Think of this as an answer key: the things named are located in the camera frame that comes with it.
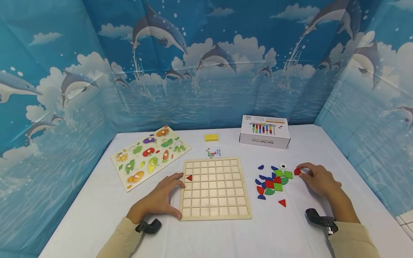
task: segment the vegetable puzzle board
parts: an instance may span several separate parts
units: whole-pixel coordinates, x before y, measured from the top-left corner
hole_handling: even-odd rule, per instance
[[[252,218],[238,158],[185,161],[182,220]]]
[[[190,150],[166,125],[111,158],[128,192]]]

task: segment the left hand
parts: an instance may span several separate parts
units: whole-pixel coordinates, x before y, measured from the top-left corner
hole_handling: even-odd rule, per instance
[[[148,213],[166,213],[180,220],[182,214],[169,204],[169,194],[176,185],[185,188],[184,183],[179,180],[182,176],[183,173],[175,173],[165,177],[152,192],[131,207],[126,217],[134,224],[139,224]]]

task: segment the blue backdrop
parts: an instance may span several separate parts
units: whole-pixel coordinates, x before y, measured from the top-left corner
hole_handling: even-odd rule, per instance
[[[243,114],[314,123],[327,99],[317,123],[360,173],[385,171],[368,182],[391,189],[376,193],[393,215],[413,208],[401,196],[411,199],[413,180],[393,190],[387,167],[360,150],[412,152],[401,108],[411,105],[412,5],[4,0],[0,256],[39,255],[116,133],[238,127]]]

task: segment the white tile wall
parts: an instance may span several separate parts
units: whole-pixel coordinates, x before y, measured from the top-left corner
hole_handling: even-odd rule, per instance
[[[413,210],[395,217],[401,228],[413,241]]]

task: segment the white box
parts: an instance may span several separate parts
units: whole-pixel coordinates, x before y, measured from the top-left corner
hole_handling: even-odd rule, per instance
[[[286,149],[290,140],[285,118],[242,116],[240,143]]]

